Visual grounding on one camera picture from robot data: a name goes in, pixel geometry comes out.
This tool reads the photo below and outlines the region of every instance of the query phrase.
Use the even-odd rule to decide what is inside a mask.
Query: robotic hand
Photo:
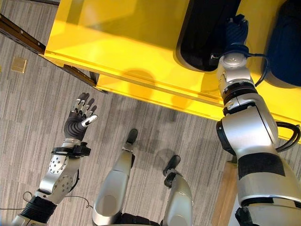
[[[71,107],[64,126],[65,140],[52,151],[48,171],[39,189],[21,214],[13,220],[14,226],[45,226],[56,206],[76,186],[79,180],[80,157],[89,156],[90,148],[81,142],[87,127],[97,120],[94,99],[86,104],[88,93],[82,93]]]
[[[230,21],[226,36],[228,47],[217,69],[225,117],[216,129],[223,148],[238,159],[236,218],[241,226],[300,225],[300,184],[277,152],[277,124],[246,68],[254,54],[244,45],[243,16]]]

